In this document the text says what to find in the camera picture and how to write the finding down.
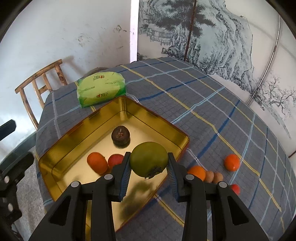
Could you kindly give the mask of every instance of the metal rod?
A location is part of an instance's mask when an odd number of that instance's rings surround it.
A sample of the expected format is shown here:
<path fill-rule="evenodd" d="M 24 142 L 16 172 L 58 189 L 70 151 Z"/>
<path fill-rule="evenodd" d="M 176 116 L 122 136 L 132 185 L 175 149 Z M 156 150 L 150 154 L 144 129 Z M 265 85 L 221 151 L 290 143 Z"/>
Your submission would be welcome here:
<path fill-rule="evenodd" d="M 288 158 L 291 158 L 292 156 L 294 156 L 296 153 L 296 151 L 294 151 Z"/>
<path fill-rule="evenodd" d="M 252 97 L 251 97 L 250 100 L 248 101 L 247 105 L 249 105 L 249 104 L 251 103 L 251 101 L 253 100 L 255 94 L 258 92 L 260 86 L 262 85 L 262 83 L 263 83 L 263 81 L 264 81 L 264 79 L 265 79 L 265 77 L 266 77 L 266 75 L 267 75 L 267 73 L 268 73 L 268 70 L 269 70 L 269 68 L 270 68 L 270 66 L 271 66 L 271 63 L 272 63 L 273 59 L 274 59 L 274 55 L 275 55 L 275 53 L 276 53 L 277 45 L 278 45 L 278 43 L 279 43 L 280 32 L 281 32 L 281 16 L 279 15 L 279 29 L 278 29 L 278 34 L 277 34 L 277 37 L 276 37 L 276 43 L 275 43 L 275 45 L 274 45 L 274 50 L 273 50 L 273 52 L 272 52 L 272 55 L 271 55 L 270 61 L 269 61 L 269 63 L 268 63 L 268 66 L 267 66 L 267 68 L 266 68 L 266 70 L 265 70 L 265 72 L 264 72 L 264 75 L 263 75 L 263 77 L 262 77 L 262 79 L 261 79 L 261 81 L 260 81 L 258 87 L 256 88 L 255 92 L 253 93 Z"/>

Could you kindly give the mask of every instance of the plaid tablecloth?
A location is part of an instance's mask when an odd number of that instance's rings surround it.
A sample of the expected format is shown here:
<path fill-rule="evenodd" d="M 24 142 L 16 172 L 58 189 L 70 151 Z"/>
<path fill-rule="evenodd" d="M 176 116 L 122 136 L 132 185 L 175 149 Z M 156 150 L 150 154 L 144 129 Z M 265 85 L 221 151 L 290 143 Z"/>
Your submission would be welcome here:
<path fill-rule="evenodd" d="M 266 124 L 239 98 L 194 66 L 175 58 L 148 59 L 105 71 L 126 80 L 127 96 L 167 119 L 190 137 L 181 163 L 219 171 L 241 188 L 240 198 L 270 240 L 278 240 L 296 208 L 296 178 L 282 146 Z M 46 99 L 36 138 L 42 156 L 74 125 L 100 108 L 81 108 L 76 84 Z M 228 172 L 223 158 L 241 157 L 240 169 Z M 44 206 L 53 203 L 37 167 Z M 117 240 L 181 240 L 186 204 L 177 203 L 168 181 L 142 211 L 116 233 Z M 208 240 L 212 239 L 208 210 Z"/>

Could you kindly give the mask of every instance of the orange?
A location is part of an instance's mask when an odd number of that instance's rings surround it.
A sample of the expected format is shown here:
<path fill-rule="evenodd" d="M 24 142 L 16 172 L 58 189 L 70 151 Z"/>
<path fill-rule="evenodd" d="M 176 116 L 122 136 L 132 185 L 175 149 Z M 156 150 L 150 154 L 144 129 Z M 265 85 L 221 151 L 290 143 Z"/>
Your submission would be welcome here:
<path fill-rule="evenodd" d="M 235 154 L 230 154 L 224 159 L 224 166 L 225 168 L 230 171 L 234 172 L 238 170 L 240 166 L 240 159 L 237 155 Z"/>
<path fill-rule="evenodd" d="M 102 175 L 108 169 L 105 157 L 98 152 L 90 153 L 87 157 L 87 163 L 99 175 Z"/>
<path fill-rule="evenodd" d="M 206 172 L 205 172 L 205 169 L 203 169 L 201 166 L 193 166 L 192 168 L 189 169 L 187 173 L 198 177 L 202 181 L 205 180 Z"/>

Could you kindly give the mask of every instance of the green tissue package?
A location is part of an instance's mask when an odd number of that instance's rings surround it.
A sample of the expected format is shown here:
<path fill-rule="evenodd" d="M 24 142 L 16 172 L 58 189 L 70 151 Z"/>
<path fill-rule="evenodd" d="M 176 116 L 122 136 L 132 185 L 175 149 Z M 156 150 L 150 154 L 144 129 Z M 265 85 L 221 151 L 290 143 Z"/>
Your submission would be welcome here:
<path fill-rule="evenodd" d="M 123 76 L 115 72 L 99 72 L 77 81 L 77 97 L 81 107 L 88 107 L 126 94 Z"/>

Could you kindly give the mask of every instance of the wooden slat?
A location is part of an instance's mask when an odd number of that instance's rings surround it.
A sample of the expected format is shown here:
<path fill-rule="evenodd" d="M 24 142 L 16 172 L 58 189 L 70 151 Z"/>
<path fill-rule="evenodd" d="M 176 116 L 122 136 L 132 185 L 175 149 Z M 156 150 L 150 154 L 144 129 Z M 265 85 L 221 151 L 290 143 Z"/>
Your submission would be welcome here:
<path fill-rule="evenodd" d="M 42 77 L 44 79 L 45 85 L 47 86 L 47 89 L 49 90 L 49 92 L 52 92 L 52 87 L 47 79 L 46 73 L 43 73 Z"/>
<path fill-rule="evenodd" d="M 27 100 L 27 97 L 26 97 L 26 94 L 25 94 L 25 92 L 24 92 L 24 89 L 21 88 L 21 89 L 19 90 L 19 92 L 20 92 L 20 96 L 21 96 L 21 98 L 22 98 L 22 101 L 23 101 L 23 103 L 24 103 L 24 106 L 25 106 L 25 108 L 26 108 L 26 111 L 27 111 L 27 113 L 28 113 L 28 115 L 29 115 L 31 121 L 33 122 L 33 125 L 35 126 L 35 128 L 36 128 L 36 130 L 37 130 L 38 122 L 37 122 L 37 120 L 36 120 L 36 118 L 35 118 L 35 116 L 34 116 L 34 114 L 33 114 L 33 111 L 32 111 L 32 109 L 31 109 L 30 105 L 29 105 L 29 102 L 28 102 L 28 100 Z"/>
<path fill-rule="evenodd" d="M 22 88 L 24 88 L 25 86 L 27 86 L 29 83 L 32 82 L 32 80 L 38 78 L 39 76 L 41 76 L 43 73 L 53 69 L 56 65 L 62 64 L 63 61 L 61 59 L 59 59 L 58 61 L 55 61 L 49 65 L 47 65 L 46 67 L 44 67 L 43 69 L 39 70 L 38 72 L 36 72 L 35 74 L 33 74 L 31 77 L 27 78 L 23 83 L 21 83 L 16 89 L 15 89 L 15 93 L 19 93 L 20 90 Z"/>
<path fill-rule="evenodd" d="M 42 95 L 45 91 L 47 91 L 48 89 L 47 89 L 47 86 L 45 85 L 45 86 L 43 86 L 43 87 L 41 87 L 41 89 L 39 89 L 39 92 L 40 92 L 40 94 Z"/>
<path fill-rule="evenodd" d="M 57 64 L 57 65 L 55 65 L 55 69 L 56 69 L 57 75 L 59 76 L 59 79 L 60 79 L 62 85 L 64 85 L 64 86 L 67 85 L 68 83 L 64 77 L 61 67 Z"/>
<path fill-rule="evenodd" d="M 40 103 L 40 105 L 41 105 L 41 107 L 43 109 L 44 108 L 44 102 L 43 102 L 43 99 L 42 99 L 41 94 L 39 92 L 36 80 L 32 80 L 32 84 L 33 84 L 34 90 L 36 92 L 37 98 L 39 100 L 39 103 Z"/>

